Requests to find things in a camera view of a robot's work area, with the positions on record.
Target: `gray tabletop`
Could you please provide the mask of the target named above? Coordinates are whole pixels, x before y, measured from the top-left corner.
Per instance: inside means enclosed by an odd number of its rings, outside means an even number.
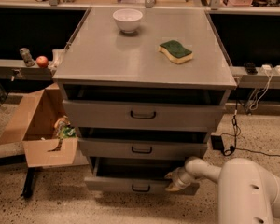
[[[203,9],[138,8],[143,19],[133,35],[123,34],[112,14],[94,7],[54,79],[118,82],[135,86],[235,88],[235,82]],[[183,64],[171,63],[159,44],[179,41],[193,51]]]

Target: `red apple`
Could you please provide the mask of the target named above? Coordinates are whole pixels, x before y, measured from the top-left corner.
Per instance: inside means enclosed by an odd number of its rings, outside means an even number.
[[[39,56],[36,58],[36,63],[40,68],[47,68],[49,65],[48,58],[45,56]]]

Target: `bottom drawer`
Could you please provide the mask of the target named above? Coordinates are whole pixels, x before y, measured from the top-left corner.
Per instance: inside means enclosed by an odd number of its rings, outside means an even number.
[[[165,190],[171,183],[165,175],[183,165],[183,161],[97,158],[93,176],[85,183],[89,190],[195,195],[198,183],[178,192]]]

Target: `green and yellow sponge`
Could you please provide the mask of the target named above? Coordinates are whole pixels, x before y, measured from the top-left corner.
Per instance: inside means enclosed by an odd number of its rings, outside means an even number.
[[[159,45],[159,52],[165,54],[172,63],[185,63],[193,58],[193,52],[185,49],[178,41],[171,40]]]

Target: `bowl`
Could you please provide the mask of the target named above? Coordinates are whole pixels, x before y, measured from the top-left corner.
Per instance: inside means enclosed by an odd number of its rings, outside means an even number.
[[[136,9],[121,9],[113,13],[116,25],[126,34],[136,31],[140,25],[142,17],[142,12]]]

